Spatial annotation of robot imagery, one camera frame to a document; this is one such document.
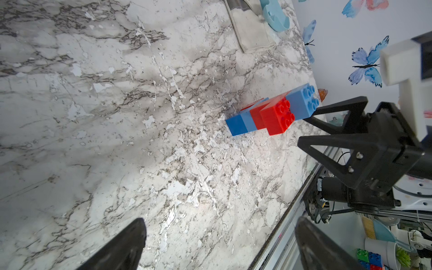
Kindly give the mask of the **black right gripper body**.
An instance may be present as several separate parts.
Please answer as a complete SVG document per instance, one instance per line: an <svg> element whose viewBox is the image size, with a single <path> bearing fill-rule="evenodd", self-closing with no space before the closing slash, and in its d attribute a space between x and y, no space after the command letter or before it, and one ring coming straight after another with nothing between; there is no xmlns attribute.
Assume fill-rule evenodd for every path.
<svg viewBox="0 0 432 270"><path fill-rule="evenodd" d="M351 208L393 209L393 187L404 176L431 179L432 142L421 142L395 104L381 102L372 113L367 101L349 101L344 133L353 150L347 164L346 199Z"/></svg>

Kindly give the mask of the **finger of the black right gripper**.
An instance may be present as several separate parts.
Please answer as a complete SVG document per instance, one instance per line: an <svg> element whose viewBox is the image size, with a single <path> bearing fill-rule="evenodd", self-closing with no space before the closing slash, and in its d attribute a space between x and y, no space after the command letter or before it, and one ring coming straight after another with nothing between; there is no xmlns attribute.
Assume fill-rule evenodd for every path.
<svg viewBox="0 0 432 270"><path fill-rule="evenodd" d="M366 96L359 96L322 106L304 121L330 135L361 133L366 121L364 109L367 103Z"/></svg>
<svg viewBox="0 0 432 270"><path fill-rule="evenodd" d="M320 152L317 146L349 150L345 164ZM302 136L298 147L325 166L346 187L357 189L367 180L376 161L385 153L385 146L375 134Z"/></svg>

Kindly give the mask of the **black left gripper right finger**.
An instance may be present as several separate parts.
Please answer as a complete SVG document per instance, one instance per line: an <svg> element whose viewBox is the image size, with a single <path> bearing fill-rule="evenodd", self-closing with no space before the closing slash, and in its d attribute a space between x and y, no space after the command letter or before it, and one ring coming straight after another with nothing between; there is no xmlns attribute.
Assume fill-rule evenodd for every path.
<svg viewBox="0 0 432 270"><path fill-rule="evenodd" d="M300 217L295 237L305 270L362 270L363 266L307 218Z"/></svg>

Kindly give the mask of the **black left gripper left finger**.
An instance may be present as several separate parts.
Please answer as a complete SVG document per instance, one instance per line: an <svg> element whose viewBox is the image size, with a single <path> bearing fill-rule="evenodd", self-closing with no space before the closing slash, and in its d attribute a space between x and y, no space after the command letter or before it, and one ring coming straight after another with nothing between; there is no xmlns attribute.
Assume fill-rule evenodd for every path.
<svg viewBox="0 0 432 270"><path fill-rule="evenodd" d="M136 270L146 245L143 218L136 218L78 270Z"/></svg>

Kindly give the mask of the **small blue lego brick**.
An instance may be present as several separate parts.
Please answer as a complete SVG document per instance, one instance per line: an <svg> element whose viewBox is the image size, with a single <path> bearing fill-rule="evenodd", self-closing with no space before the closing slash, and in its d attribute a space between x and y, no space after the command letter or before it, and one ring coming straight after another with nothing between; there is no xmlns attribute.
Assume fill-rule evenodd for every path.
<svg viewBox="0 0 432 270"><path fill-rule="evenodd" d="M309 83L289 91L285 98L290 103L290 111L294 114L295 120L311 117L320 104L315 96L314 86Z"/></svg>

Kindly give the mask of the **red 2x4 lego brick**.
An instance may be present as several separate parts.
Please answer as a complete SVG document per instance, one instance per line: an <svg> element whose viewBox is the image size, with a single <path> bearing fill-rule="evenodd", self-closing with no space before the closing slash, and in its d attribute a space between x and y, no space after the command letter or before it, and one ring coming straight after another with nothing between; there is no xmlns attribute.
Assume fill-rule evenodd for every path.
<svg viewBox="0 0 432 270"><path fill-rule="evenodd" d="M285 96L272 99L259 113L270 136L284 133L295 120Z"/></svg>

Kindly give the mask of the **red 2x2 lego brick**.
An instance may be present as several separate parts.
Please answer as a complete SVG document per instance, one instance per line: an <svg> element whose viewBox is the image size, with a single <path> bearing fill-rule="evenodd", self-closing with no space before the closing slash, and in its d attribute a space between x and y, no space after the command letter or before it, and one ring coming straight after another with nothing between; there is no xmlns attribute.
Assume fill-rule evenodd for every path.
<svg viewBox="0 0 432 270"><path fill-rule="evenodd" d="M260 103L258 106L256 106L254 109L251 109L251 115L253 117L253 120L255 122L255 125L257 127L257 130L265 129L264 120L262 119L260 115L260 111L265 108L270 103L270 99Z"/></svg>

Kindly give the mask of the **blue 2x2 lego brick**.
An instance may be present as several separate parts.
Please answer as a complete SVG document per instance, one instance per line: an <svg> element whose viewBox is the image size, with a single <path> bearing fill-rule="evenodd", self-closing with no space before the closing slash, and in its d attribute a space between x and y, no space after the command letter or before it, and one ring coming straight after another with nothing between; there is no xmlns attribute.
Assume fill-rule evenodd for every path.
<svg viewBox="0 0 432 270"><path fill-rule="evenodd" d="M229 119L226 119L226 124L232 136L248 133L242 114L237 114Z"/></svg>

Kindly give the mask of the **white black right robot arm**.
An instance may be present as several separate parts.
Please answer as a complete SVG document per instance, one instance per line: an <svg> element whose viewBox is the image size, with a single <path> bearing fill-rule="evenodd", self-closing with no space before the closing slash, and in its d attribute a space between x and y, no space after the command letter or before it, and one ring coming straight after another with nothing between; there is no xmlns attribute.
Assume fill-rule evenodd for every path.
<svg viewBox="0 0 432 270"><path fill-rule="evenodd" d="M330 173L308 203L337 201L351 211L385 216L392 209L432 209L432 146L416 137L395 104L365 113L366 97L318 108L307 122L324 131L298 146Z"/></svg>

